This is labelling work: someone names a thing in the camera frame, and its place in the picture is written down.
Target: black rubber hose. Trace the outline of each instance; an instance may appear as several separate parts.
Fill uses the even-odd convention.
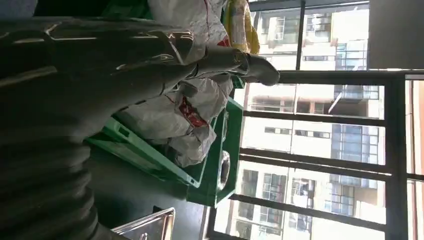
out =
[[[54,140],[1,147],[0,239],[95,239],[97,211],[83,166],[89,156],[87,146]]]

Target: window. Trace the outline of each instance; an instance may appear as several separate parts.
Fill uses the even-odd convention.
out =
[[[263,176],[262,197],[274,202],[284,201],[286,176],[265,173]]]
[[[335,53],[336,70],[367,70],[367,40],[352,40],[337,44]]]
[[[308,114],[311,112],[311,103],[307,101],[298,101],[297,102],[297,113]]]
[[[313,110],[314,114],[324,114],[324,103],[315,102],[315,109]]]
[[[346,161],[379,164],[379,129],[372,126],[332,126],[331,157]]]
[[[327,184],[325,209],[335,214],[354,215],[354,188],[340,184]]]
[[[271,107],[271,106],[252,106],[252,110],[255,111],[265,111],[265,112],[279,112],[279,107]]]
[[[271,225],[280,228],[283,223],[283,211],[261,206],[260,221],[270,223]]]
[[[377,86],[334,86],[334,99],[337,99],[341,95],[341,99],[379,99],[379,88]]]
[[[275,37],[280,44],[296,44],[299,38],[298,17],[277,17],[275,27]]]
[[[268,134],[283,134],[283,135],[291,135],[292,134],[292,130],[288,129],[288,128],[276,128],[276,127],[269,127],[266,126],[265,133]]]
[[[312,217],[290,212],[288,226],[301,232],[311,232]]]
[[[282,233],[281,229],[273,228],[273,227],[269,227],[269,226],[260,226],[259,231],[263,232],[263,233],[267,233],[267,234],[278,235],[278,236],[280,236],[281,233]]]
[[[291,203],[304,208],[314,207],[314,180],[294,177],[291,183]]]
[[[276,130],[277,129],[275,127],[269,127],[269,126],[265,127],[265,133],[268,133],[268,134],[275,134]]]
[[[305,130],[295,130],[294,134],[297,136],[304,136],[307,137],[308,136],[308,131]]]
[[[295,106],[294,102],[291,100],[284,100],[282,101],[282,111],[284,113],[292,113],[293,107]]]
[[[292,100],[255,97],[252,101],[251,107],[254,111],[292,113],[294,103]]]
[[[248,220],[253,220],[254,211],[255,206],[246,202],[240,202],[238,206],[238,216]]]
[[[328,133],[328,132],[322,132],[322,131],[313,131],[313,137],[314,138],[329,139],[330,138],[330,133]]]
[[[276,0],[263,3],[257,1],[251,6],[258,10],[270,9],[270,4],[278,8],[299,2]],[[384,99],[387,98],[393,103],[403,102],[403,99],[398,99],[403,93],[393,94],[396,89],[403,90],[399,87],[403,78],[402,72],[394,74],[318,71],[367,68],[368,44],[357,43],[367,41],[369,11],[365,2],[335,3],[331,7],[314,6],[314,1],[306,4],[308,7],[301,9],[301,12],[305,13],[305,19],[302,46],[299,48],[301,52],[297,52],[301,54],[300,65],[288,60],[294,59],[293,55],[283,57],[285,53],[297,51],[296,43],[283,42],[287,41],[287,18],[296,18],[295,14],[290,12],[292,10],[277,9],[255,13],[259,21],[254,21],[254,24],[258,23],[259,28],[262,18],[269,19],[267,43],[261,42],[261,55],[271,57],[282,53],[281,56],[271,59],[274,66],[279,66],[278,69],[282,69],[281,66],[289,66],[291,70],[296,67],[317,72],[310,72],[310,77],[304,72],[285,72],[285,80],[292,83],[295,79],[296,85],[278,84],[265,87],[255,83],[246,87],[244,98],[240,101],[246,103],[246,111],[239,171],[258,171],[260,184],[255,197],[242,195],[239,174],[236,194],[230,196],[228,201],[248,203],[254,198],[256,205],[253,220],[248,221],[238,216],[238,203],[235,203],[233,208],[229,204],[220,203],[216,216],[220,215],[220,211],[226,214],[221,214],[215,221],[214,229],[222,233],[217,235],[216,239],[225,239],[225,234],[248,238],[246,234],[235,231],[236,222],[241,219],[252,226],[249,236],[251,240],[345,239],[346,236],[375,240],[383,240],[386,236],[408,239],[403,235],[408,232],[408,226],[406,229],[404,226],[407,222],[405,212],[402,210],[406,207],[398,207],[402,203],[406,205],[407,201],[401,194],[387,195],[390,192],[404,193],[404,184],[398,183],[405,183],[406,177],[410,177],[405,174],[404,166],[399,167],[399,162],[405,159],[403,148],[400,148],[405,134],[399,127],[402,124],[398,118],[403,117],[405,106],[399,104],[393,107]],[[369,83],[365,82],[365,79],[372,79],[370,83],[378,86],[368,86]],[[352,83],[352,80],[357,80],[358,83],[347,85]],[[278,99],[279,105],[258,105],[278,108],[280,113],[251,111],[251,103],[258,96]],[[297,108],[293,109],[294,111],[289,109],[287,111],[294,113],[281,114],[284,112],[283,101],[292,101],[294,104],[290,104],[290,107],[298,106],[300,102],[309,103],[309,107],[299,111]],[[270,133],[264,133],[265,127],[275,128],[272,129],[273,134],[271,130],[268,130]],[[296,136],[278,136],[279,139],[275,140],[276,134],[290,133],[289,130],[295,131],[291,134]],[[386,150],[387,153],[395,152],[387,158],[387,162]],[[282,204],[278,204],[270,200],[272,189],[269,179],[272,181],[272,174],[284,175],[281,173],[283,171],[286,171],[288,190],[284,192]],[[314,189],[308,179],[316,181]],[[397,221],[399,226],[391,221],[397,217],[401,218]],[[391,234],[392,229],[396,229],[394,235]]]
[[[252,224],[243,221],[237,221],[235,223],[235,229],[240,234],[240,238],[250,239],[252,234]]]
[[[258,172],[252,170],[243,170],[243,179],[241,182],[241,194],[255,197],[258,185]]]
[[[306,40],[311,43],[328,43],[331,37],[331,13],[316,13],[305,16]]]
[[[334,61],[334,56],[303,56],[304,61]]]

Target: plastic bag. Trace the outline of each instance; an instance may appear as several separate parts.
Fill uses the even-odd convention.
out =
[[[229,38],[221,16],[221,0],[148,0],[155,21],[187,28],[194,33],[194,43],[228,46]]]
[[[175,111],[178,93],[168,93],[116,113],[120,121],[137,135],[148,140],[186,135],[191,127],[186,118]]]
[[[248,1],[228,0],[224,25],[233,48],[245,53],[259,53],[258,34],[252,26]]]
[[[219,183],[218,183],[218,190],[221,191],[224,189],[227,180],[228,175],[230,173],[230,154],[227,151],[222,151],[221,155],[221,161],[218,169],[218,177],[219,177]]]
[[[197,88],[197,94],[189,97],[188,100],[208,123],[225,108],[233,90],[230,76],[225,77],[227,80],[222,83],[217,83],[210,78],[185,80]]]
[[[201,163],[216,137],[210,126],[204,126],[194,128],[188,135],[173,137],[169,146],[179,153],[176,158],[177,164],[185,168]]]

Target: green plastic crate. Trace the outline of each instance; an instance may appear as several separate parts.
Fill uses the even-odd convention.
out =
[[[111,0],[101,14],[111,18],[152,19],[148,0]]]
[[[246,83],[239,76],[231,76],[232,85],[235,89],[244,89]]]
[[[181,168],[113,117],[100,133],[86,141],[163,181],[197,188],[205,171],[207,158],[202,163]]]
[[[229,98],[226,111],[229,114],[229,118],[225,141],[222,141],[225,122],[225,111],[223,111],[216,120],[216,140],[213,142],[207,156],[203,179],[198,188],[191,186],[188,188],[187,201],[216,208],[219,202],[228,199],[236,191],[243,107]],[[221,163],[222,150],[229,153],[230,169],[228,180],[224,188],[219,191],[220,176],[218,175],[218,169]]]

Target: window frame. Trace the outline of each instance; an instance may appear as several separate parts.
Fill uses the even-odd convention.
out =
[[[305,9],[309,3],[302,2],[300,7],[301,19],[305,17]],[[295,5],[295,1],[275,3],[274,1],[255,2],[258,8],[251,11],[271,10],[268,6]],[[303,24],[300,24],[297,64],[299,69],[302,54]],[[423,181],[424,176],[409,174],[406,172],[406,143],[405,143],[405,75],[406,72],[295,72],[281,71],[280,78],[285,84],[330,84],[330,85],[357,85],[357,86],[384,86],[384,119],[367,119],[346,116],[322,116],[310,114],[287,114],[282,112],[243,112],[245,117],[268,118],[308,122],[326,122],[347,125],[363,125],[374,127],[385,127],[384,152],[385,164],[374,165],[364,162],[340,162],[336,159],[323,159],[320,157],[300,156],[283,152],[272,152],[269,150],[240,149],[240,158],[252,163],[268,164],[273,166],[290,167],[303,170],[319,171],[323,173],[339,174],[355,178],[367,178],[370,180],[383,181],[385,184],[385,207],[386,224],[367,221],[342,214],[334,214],[321,210],[293,206],[287,203],[272,202],[245,195],[233,194],[229,199],[234,201],[248,202],[250,204],[285,211],[286,213],[303,214],[313,218],[328,219],[352,226],[385,232],[386,240],[408,239],[408,211],[407,211],[407,189],[408,179]],[[216,209],[211,208],[209,222],[214,223]],[[214,231],[214,224],[208,225],[208,235],[223,240],[240,240],[242,238],[230,236],[225,233]]]

